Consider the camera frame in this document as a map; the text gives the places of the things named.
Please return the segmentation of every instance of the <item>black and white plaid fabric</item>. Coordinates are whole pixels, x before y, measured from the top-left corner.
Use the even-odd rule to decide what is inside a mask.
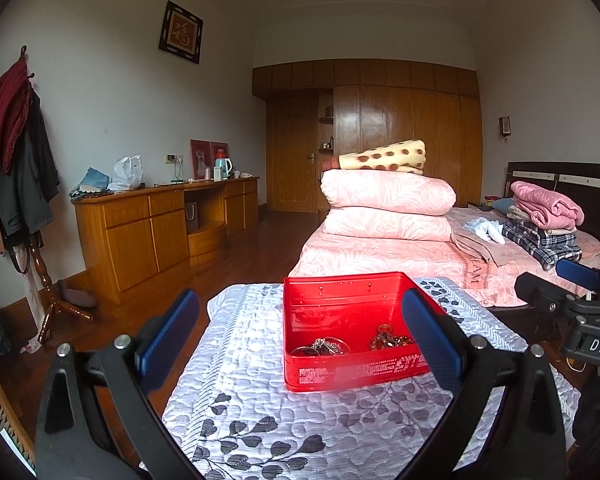
[[[554,248],[538,247],[528,238],[525,238],[515,226],[503,225],[502,236],[522,247],[527,253],[531,254],[544,270],[549,270],[555,266],[561,259],[573,260],[577,262],[582,257],[582,249],[575,246],[561,246]]]
[[[550,235],[533,222],[527,220],[508,219],[507,224],[517,233],[521,234],[536,247],[546,249],[562,248],[576,245],[576,231],[565,235]]]

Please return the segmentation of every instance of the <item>dark wooden headboard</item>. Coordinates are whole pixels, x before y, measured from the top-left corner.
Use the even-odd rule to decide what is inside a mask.
[[[562,193],[584,211],[579,229],[600,240],[600,164],[589,162],[510,162],[504,196],[511,197],[510,185],[531,182]]]

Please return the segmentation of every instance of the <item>framed picture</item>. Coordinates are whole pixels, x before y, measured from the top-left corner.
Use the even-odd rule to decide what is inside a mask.
[[[211,158],[211,144],[208,140],[191,139],[190,145],[193,180],[204,180],[206,168],[212,168],[215,163],[215,159]]]
[[[212,142],[211,155],[213,156],[214,164],[216,158],[229,158],[229,145],[226,142]]]
[[[158,47],[199,64],[201,42],[202,20],[171,0],[167,1]]]

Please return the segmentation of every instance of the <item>metal bolt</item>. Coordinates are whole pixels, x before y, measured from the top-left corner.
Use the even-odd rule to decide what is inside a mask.
[[[60,343],[58,345],[58,348],[56,349],[56,353],[60,357],[67,357],[69,355],[70,351],[71,351],[71,345],[69,345],[69,343]]]
[[[120,334],[113,340],[113,346],[118,350],[123,350],[131,344],[131,337],[127,334]]]
[[[533,357],[542,357],[544,355],[544,349],[540,345],[531,345],[530,350]]]
[[[487,345],[489,344],[489,342],[481,335],[472,335],[469,338],[469,343],[478,350],[487,348]]]

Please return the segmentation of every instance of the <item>white plastic bag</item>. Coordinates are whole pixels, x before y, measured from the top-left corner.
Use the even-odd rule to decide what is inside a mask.
[[[112,191],[137,189],[142,181],[142,173],[140,155],[124,156],[113,165],[113,177],[107,189]]]

